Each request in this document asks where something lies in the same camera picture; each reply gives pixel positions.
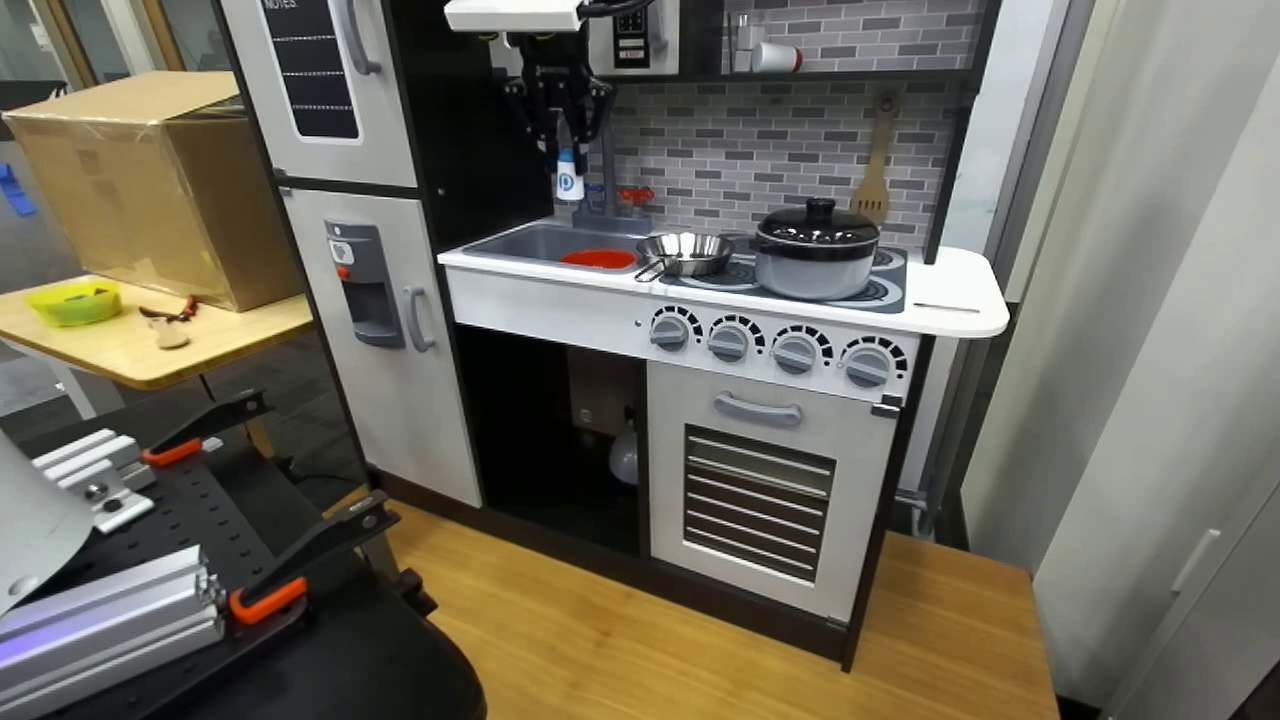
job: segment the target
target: white panel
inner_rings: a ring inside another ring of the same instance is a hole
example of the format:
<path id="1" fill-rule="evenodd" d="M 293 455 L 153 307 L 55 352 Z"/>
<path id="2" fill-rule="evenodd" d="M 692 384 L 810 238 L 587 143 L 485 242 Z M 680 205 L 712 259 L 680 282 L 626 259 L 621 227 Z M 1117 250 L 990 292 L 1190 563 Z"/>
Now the white panel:
<path id="1" fill-rule="evenodd" d="M 972 545 L 1036 573 L 1090 705 L 1276 447 L 1276 23 L 1268 0 L 1125 6 L 967 468 Z"/>
<path id="2" fill-rule="evenodd" d="M 259 121 L 274 169 L 304 180 L 411 189 L 416 169 L 408 151 L 408 127 L 405 127 L 397 63 L 388 47 L 383 6 L 348 0 L 360 23 L 360 27 L 348 27 L 342 12 L 343 0 L 297 0 L 297 6 L 325 6 L 333 15 L 333 32 L 342 38 L 342 67 L 348 77 L 356 127 L 360 127 L 360 137 L 353 141 L 315 141 L 297 134 L 259 6 L 275 6 L 275 0 L 223 0 L 223 15 L 229 15 L 229 32 L 244 67 L 244 86 Z M 367 77 L 356 74 L 343 32 L 360 32 L 367 58 L 381 63 L 378 74 Z"/>
<path id="3" fill-rule="evenodd" d="M 367 466 L 439 497 L 480 506 L 453 344 L 444 331 L 450 323 L 432 275 L 432 242 L 419 205 L 388 198 L 290 193 L 285 207 Z M 411 319 L 411 292 L 427 292 L 423 331 L 437 341 L 437 348 L 372 348 L 356 341 L 325 224 L 381 227 L 401 323 Z"/>
<path id="4" fill-rule="evenodd" d="M 723 413 L 715 413 L 721 392 L 776 408 L 805 408 L 805 425 L 798 431 L 784 431 L 728 421 Z M 816 585 L 710 551 L 702 545 L 685 545 L 685 425 L 835 461 Z M 847 620 L 871 541 L 891 430 L 898 421 L 871 418 L 869 405 L 856 400 L 648 366 L 652 555 L 827 620 Z"/>
<path id="5" fill-rule="evenodd" d="M 721 318 L 744 318 L 732 303 L 669 303 L 661 297 L 636 297 L 616 287 L 577 287 L 562 282 L 494 275 L 494 271 L 469 271 L 469 270 L 450 270 L 450 297 L 453 297 L 453 318 L 471 327 L 494 327 L 494 331 L 572 344 L 572 348 L 595 348 L 595 352 L 636 358 L 658 366 L 706 368 L 706 373 L 744 376 L 766 384 L 793 384 L 810 392 L 835 392 L 835 397 L 856 397 L 864 405 L 879 405 L 879 397 L 910 400 L 914 373 L 898 368 L 898 376 L 886 387 L 864 392 L 843 380 L 843 366 L 840 366 L 843 348 L 862 338 L 891 341 L 898 348 L 903 348 L 903 360 L 918 360 L 918 348 L 919 348 L 918 338 L 901 338 L 901 331 L 814 323 L 827 338 L 834 360 L 805 376 L 788 376 L 773 366 L 769 352 L 773 352 L 773 341 L 793 323 L 793 318 L 747 314 L 766 344 L 747 360 L 723 366 L 706 348 L 702 338 L 692 338 L 689 348 L 680 352 L 664 352 L 648 341 L 648 331 L 661 307 L 685 307 L 710 331 Z"/>

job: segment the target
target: refrigerator door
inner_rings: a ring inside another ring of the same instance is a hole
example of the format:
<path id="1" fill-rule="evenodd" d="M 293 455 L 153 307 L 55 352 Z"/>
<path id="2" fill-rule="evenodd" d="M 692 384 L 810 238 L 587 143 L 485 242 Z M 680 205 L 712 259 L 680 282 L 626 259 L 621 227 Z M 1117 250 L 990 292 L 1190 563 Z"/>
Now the refrigerator door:
<path id="1" fill-rule="evenodd" d="M 411 189 L 381 0 L 222 0 L 274 169 Z"/>
<path id="2" fill-rule="evenodd" d="M 366 461 L 480 508 L 423 207 L 300 189 L 285 207 Z"/>

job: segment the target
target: pot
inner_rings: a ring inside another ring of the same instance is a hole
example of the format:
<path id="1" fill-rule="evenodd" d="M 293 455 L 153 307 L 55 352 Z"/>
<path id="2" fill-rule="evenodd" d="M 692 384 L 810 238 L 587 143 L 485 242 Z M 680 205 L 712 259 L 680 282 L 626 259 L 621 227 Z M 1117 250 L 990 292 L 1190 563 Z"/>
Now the pot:
<path id="1" fill-rule="evenodd" d="M 835 211 L 835 199 L 805 199 L 766 215 L 757 232 L 757 283 L 798 301 L 840 301 L 869 287 L 879 227 Z"/>

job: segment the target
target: refrigerator handle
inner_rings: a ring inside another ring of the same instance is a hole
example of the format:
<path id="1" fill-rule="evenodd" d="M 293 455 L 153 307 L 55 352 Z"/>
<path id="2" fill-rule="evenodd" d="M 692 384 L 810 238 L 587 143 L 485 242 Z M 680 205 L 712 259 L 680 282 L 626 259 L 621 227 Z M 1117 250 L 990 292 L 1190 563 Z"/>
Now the refrigerator handle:
<path id="1" fill-rule="evenodd" d="M 432 352 L 437 338 L 423 331 L 423 303 L 427 303 L 427 287 L 408 292 L 408 341 L 416 352 Z"/>
<path id="2" fill-rule="evenodd" d="M 360 74 L 360 77 L 383 74 L 383 63 L 366 51 L 360 22 L 356 22 L 356 0 L 335 0 L 335 6 L 342 6 L 342 12 L 343 12 L 343 23 L 342 23 L 342 27 L 343 27 L 343 46 L 348 46 L 348 51 L 353 51 L 356 74 Z"/>

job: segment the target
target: utensil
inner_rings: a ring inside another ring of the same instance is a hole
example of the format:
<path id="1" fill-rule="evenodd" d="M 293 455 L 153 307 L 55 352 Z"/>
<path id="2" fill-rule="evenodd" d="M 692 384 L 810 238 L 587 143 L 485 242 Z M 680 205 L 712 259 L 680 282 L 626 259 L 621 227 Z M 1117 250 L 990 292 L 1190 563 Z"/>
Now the utensil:
<path id="1" fill-rule="evenodd" d="M 835 199 L 769 211 L 757 232 L 757 283 L 776 297 L 840 301 L 869 287 L 879 227 Z"/>
<path id="2" fill-rule="evenodd" d="M 702 238 L 702 232 L 658 232 L 640 245 L 644 270 L 640 275 L 715 275 L 736 253 L 732 238 Z"/>
<path id="3" fill-rule="evenodd" d="M 871 127 L 871 155 L 864 169 L 864 180 L 854 193 L 854 211 L 869 215 L 871 224 L 886 224 L 889 215 L 889 151 L 891 151 L 891 134 L 898 134 L 901 102 L 898 93 L 879 97 L 878 107 L 878 127 Z"/>

